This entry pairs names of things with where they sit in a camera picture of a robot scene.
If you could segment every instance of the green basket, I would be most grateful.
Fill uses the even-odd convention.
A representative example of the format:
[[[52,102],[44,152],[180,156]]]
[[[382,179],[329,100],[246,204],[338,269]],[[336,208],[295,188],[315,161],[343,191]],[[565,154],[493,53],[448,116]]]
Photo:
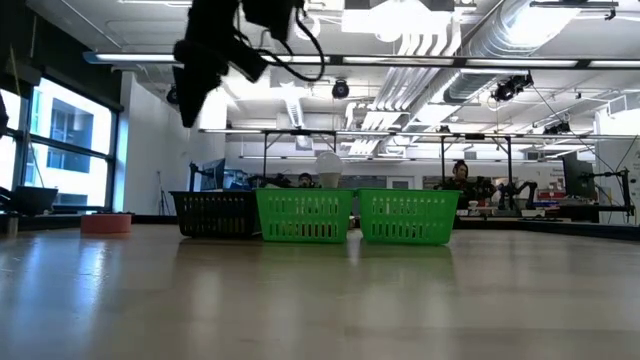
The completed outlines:
[[[361,189],[362,233],[368,242],[449,242],[459,191]]]
[[[258,189],[265,241],[342,243],[347,238],[353,191]]]

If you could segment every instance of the plastic basket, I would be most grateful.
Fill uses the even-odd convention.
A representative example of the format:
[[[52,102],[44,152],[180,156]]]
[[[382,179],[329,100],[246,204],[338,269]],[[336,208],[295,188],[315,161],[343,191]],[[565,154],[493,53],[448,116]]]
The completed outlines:
[[[459,191],[361,189],[361,227],[368,242],[449,242]]]
[[[260,232],[254,192],[171,192],[171,195],[182,235],[240,238]]]
[[[349,228],[353,191],[258,189],[265,241],[342,243]]]

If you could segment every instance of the black cable bundle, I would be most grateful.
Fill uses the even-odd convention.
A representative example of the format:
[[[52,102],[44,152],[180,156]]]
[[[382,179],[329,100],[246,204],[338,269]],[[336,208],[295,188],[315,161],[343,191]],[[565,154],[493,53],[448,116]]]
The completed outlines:
[[[307,77],[265,49],[254,49],[249,38],[239,29],[240,2],[238,0],[194,0],[189,10],[189,23],[184,40],[174,47],[174,57],[184,64],[174,67],[177,100],[185,127],[195,124],[207,94],[222,84],[221,77],[229,73],[229,66],[242,73],[247,80],[256,82],[268,65],[285,68],[297,78],[315,82],[324,76],[324,53],[318,40],[302,23],[306,15],[302,0],[244,0],[242,9],[247,21],[263,26],[272,38],[278,40],[291,56],[287,44],[289,18],[295,8],[295,22],[311,39],[318,50],[320,73]]]

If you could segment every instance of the security camera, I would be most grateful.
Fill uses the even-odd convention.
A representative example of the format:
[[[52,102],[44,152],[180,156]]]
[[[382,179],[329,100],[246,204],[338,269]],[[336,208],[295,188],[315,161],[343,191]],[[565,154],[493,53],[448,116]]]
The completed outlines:
[[[336,80],[336,84],[333,85],[333,90],[331,91],[334,99],[344,99],[349,96],[349,85],[347,85],[347,81],[343,79]]]
[[[167,92],[167,102],[171,105],[179,105],[178,102],[178,90],[176,89],[176,84],[171,85],[171,89]]]

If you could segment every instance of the window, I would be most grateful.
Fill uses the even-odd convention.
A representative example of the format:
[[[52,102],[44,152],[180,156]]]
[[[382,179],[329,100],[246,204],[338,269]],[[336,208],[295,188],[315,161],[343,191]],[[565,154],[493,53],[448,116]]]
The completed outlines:
[[[91,158],[85,155],[72,153],[49,147],[47,152],[47,167],[67,171],[76,171],[88,174]]]
[[[11,190],[13,186],[13,165],[16,159],[16,142],[4,136],[0,139],[0,186]]]
[[[43,144],[33,144],[33,155],[27,161],[25,185],[44,183],[44,187],[57,188],[57,205],[105,205],[106,160]]]
[[[57,188],[54,205],[105,206],[112,112],[42,79],[30,121],[25,185]]]
[[[7,125],[11,129],[17,129],[20,123],[20,104],[22,100],[16,94],[8,91],[0,90],[4,105],[7,107],[7,114],[9,115],[9,124]]]
[[[46,79],[33,93],[32,134],[109,153],[113,121],[109,109]],[[61,154],[52,152],[52,161],[60,163]]]

